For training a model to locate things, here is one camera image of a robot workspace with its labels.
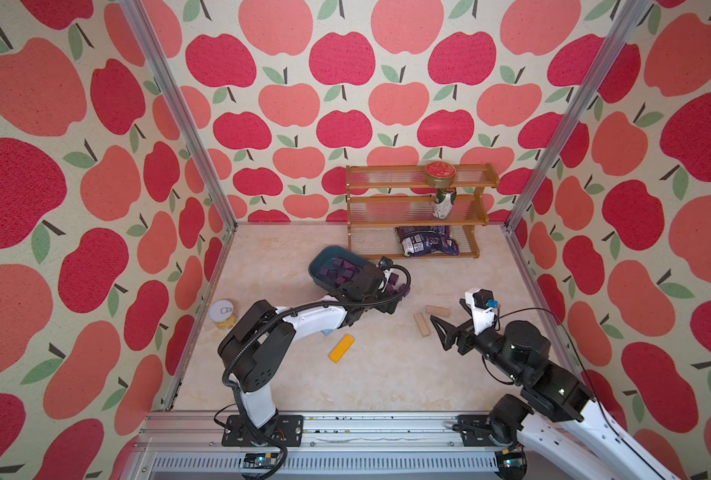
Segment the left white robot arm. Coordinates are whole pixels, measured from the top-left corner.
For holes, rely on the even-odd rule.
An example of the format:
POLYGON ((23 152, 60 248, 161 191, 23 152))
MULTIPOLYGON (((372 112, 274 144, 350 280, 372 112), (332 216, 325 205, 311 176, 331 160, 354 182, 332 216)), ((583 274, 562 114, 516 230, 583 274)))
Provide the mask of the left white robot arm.
POLYGON ((325 297, 297 307, 259 300, 218 347, 223 384, 233 391, 244 422, 243 438, 257 445, 277 445, 284 436, 271 381, 292 344, 351 327, 371 310, 394 314, 411 290, 407 268, 387 257, 373 263, 337 246, 312 260, 309 274, 325 297))

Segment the teal plastic storage bin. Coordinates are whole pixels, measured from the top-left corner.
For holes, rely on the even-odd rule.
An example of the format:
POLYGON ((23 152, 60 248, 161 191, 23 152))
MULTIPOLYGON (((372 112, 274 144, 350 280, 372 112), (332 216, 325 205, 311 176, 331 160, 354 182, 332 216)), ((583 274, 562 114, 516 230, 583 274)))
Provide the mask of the teal plastic storage bin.
POLYGON ((324 248, 314 258, 309 274, 331 296, 349 302, 369 300, 385 281, 375 263, 337 245, 324 248))

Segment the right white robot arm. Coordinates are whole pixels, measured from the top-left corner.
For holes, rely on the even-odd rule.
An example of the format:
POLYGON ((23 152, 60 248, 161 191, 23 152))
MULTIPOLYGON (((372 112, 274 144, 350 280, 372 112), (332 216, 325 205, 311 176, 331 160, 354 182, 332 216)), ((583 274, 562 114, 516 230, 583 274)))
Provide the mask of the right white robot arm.
POLYGON ((461 303, 468 322, 431 318, 443 349, 479 353, 519 395, 503 396, 483 427, 457 422, 459 433, 487 436, 505 450, 531 449, 573 479, 675 478, 613 419, 589 384, 551 361, 551 342, 537 326, 513 320, 499 331, 495 301, 471 293, 461 303))

